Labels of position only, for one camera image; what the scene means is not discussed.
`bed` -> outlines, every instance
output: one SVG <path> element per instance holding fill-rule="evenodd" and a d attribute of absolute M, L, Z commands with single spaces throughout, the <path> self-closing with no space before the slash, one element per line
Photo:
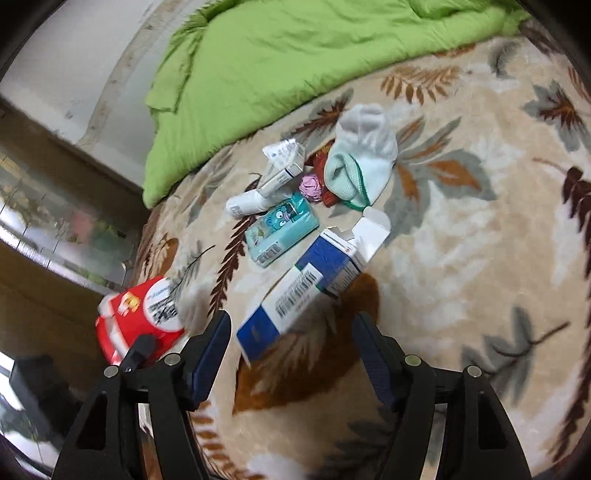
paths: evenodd
<path fill-rule="evenodd" d="M 538 480 L 565 478 L 586 451 L 591 95 L 536 22 L 521 30 L 348 82 L 223 148 L 154 208 L 135 282 L 181 275 L 188 333 L 218 309 L 235 331 L 317 235 L 266 269 L 248 257 L 255 217 L 233 219 L 224 205 L 256 186 L 261 148 L 293 135 L 308 158 L 325 154 L 357 103 L 382 105 L 397 132 L 398 161 L 374 205 L 392 233 L 367 272 L 311 331 L 283 336 L 251 368 L 231 340 L 210 398 L 191 414 L 211 473 L 372 478 L 397 418 L 377 402 L 352 343 L 362 310 L 430 365 L 478 365 Z M 360 217 L 342 205 L 313 208 L 322 226 Z M 444 418 L 436 412 L 425 480 L 436 473 Z M 147 462 L 158 478 L 153 451 Z"/>

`cartoon character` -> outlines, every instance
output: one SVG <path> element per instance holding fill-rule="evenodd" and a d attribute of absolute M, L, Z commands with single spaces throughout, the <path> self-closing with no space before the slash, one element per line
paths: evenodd
<path fill-rule="evenodd" d="M 270 212 L 267 217 L 267 225 L 274 231 L 280 230 L 287 222 L 296 219 L 296 211 L 290 203 L 279 205 L 275 210 Z"/>
<path fill-rule="evenodd" d="M 140 299 L 138 297 L 132 293 L 125 292 L 125 294 L 121 297 L 121 303 L 119 304 L 117 313 L 125 317 L 129 311 L 135 312 L 139 307 L 139 303 Z"/>
<path fill-rule="evenodd" d="M 251 228 L 249 230 L 251 239 L 252 239 L 252 243 L 257 246 L 260 240 L 263 240 L 265 237 L 265 232 L 259 227 L 259 226 L 254 226 L 254 228 Z"/>

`white label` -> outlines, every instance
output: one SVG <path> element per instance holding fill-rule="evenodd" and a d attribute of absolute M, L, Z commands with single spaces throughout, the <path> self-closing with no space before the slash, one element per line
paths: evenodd
<path fill-rule="evenodd" d="M 234 215 L 236 215 L 236 216 L 243 216 L 242 210 L 240 210 L 240 206 L 238 206 L 238 205 L 232 205 L 231 210 L 232 210 L 232 213 Z"/>
<path fill-rule="evenodd" d="M 341 269 L 333 282 L 326 287 L 326 290 L 333 295 L 340 295 L 351 285 L 357 275 L 359 275 L 359 270 L 355 268 L 352 262 L 349 262 Z"/>
<path fill-rule="evenodd" d="M 295 138 L 284 140 L 273 145 L 267 145 L 262 149 L 262 152 L 269 159 L 269 161 L 278 170 L 285 168 L 289 163 L 290 157 L 297 149 Z"/>
<path fill-rule="evenodd" d="M 170 296 L 170 283 L 161 278 L 150 287 L 144 299 L 144 315 L 158 330 L 178 332 L 183 329 L 177 308 Z"/>
<path fill-rule="evenodd" d="M 351 257 L 355 254 L 356 247 L 354 245 L 352 245 L 347 240 L 343 240 L 341 237 L 331 232 L 330 230 L 325 229 L 320 234 L 320 236 L 324 238 L 328 243 L 334 245 L 336 248 L 341 250 L 347 256 Z"/>
<path fill-rule="evenodd" d="M 278 257 L 279 254 L 282 252 L 283 248 L 281 247 L 279 242 L 275 242 L 256 258 L 256 263 L 260 265 L 265 265 L 269 260 Z"/>
<path fill-rule="evenodd" d="M 280 187 L 283 187 L 283 185 L 285 185 L 292 178 L 293 177 L 291 177 L 286 170 L 281 170 L 274 177 L 271 177 L 267 180 L 261 179 L 261 186 L 256 190 L 261 194 L 262 197 L 268 198 L 271 194 L 273 194 L 273 192 L 278 190 Z"/>
<path fill-rule="evenodd" d="M 292 267 L 263 300 L 262 307 L 280 333 L 287 331 L 300 312 L 320 294 L 316 284 L 322 278 L 322 273 L 312 264 L 308 263 L 301 271 Z"/>

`small white box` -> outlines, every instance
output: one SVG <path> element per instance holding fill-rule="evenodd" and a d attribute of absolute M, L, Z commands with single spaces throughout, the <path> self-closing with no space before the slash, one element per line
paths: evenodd
<path fill-rule="evenodd" d="M 294 138 L 268 145 L 262 151 L 269 163 L 256 190 L 268 198 L 304 171 L 306 151 Z"/>

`teal box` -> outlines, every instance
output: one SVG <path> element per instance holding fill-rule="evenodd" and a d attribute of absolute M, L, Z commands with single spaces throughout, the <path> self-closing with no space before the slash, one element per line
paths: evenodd
<path fill-rule="evenodd" d="M 319 225 L 308 201 L 296 192 L 246 231 L 248 252 L 255 263 L 266 267 Z"/>

